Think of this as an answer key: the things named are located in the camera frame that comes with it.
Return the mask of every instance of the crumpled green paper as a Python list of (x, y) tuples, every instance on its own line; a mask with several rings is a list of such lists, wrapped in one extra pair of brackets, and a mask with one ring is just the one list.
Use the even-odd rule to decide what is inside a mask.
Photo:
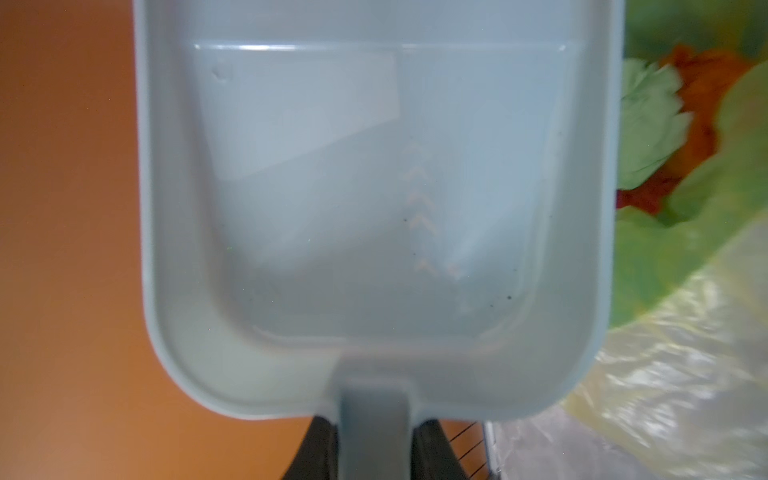
[(652, 310), (768, 206), (768, 62), (726, 94), (715, 125), (720, 149), (652, 217), (617, 212), (611, 326)]
[(638, 58), (624, 60), (618, 188), (642, 185), (685, 143), (691, 114), (679, 113), (683, 86), (674, 67)]

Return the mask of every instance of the orange table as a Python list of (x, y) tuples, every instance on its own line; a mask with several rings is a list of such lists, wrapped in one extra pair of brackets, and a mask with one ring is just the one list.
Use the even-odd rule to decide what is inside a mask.
[(0, 478), (279, 478), (308, 419), (187, 398), (141, 311), (129, 0), (0, 2)]

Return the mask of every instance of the dustpan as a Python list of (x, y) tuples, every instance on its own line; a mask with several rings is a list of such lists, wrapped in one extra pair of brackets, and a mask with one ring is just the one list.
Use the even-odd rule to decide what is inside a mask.
[(607, 325), (623, 3), (134, 2), (144, 304), (173, 380), (321, 415), (343, 478), (560, 399)]

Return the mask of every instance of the dustpan handle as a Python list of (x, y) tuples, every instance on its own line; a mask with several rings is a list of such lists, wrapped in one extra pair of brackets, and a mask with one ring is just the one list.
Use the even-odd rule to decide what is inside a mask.
[(339, 419), (340, 480), (411, 478), (409, 400), (404, 392), (345, 389)]

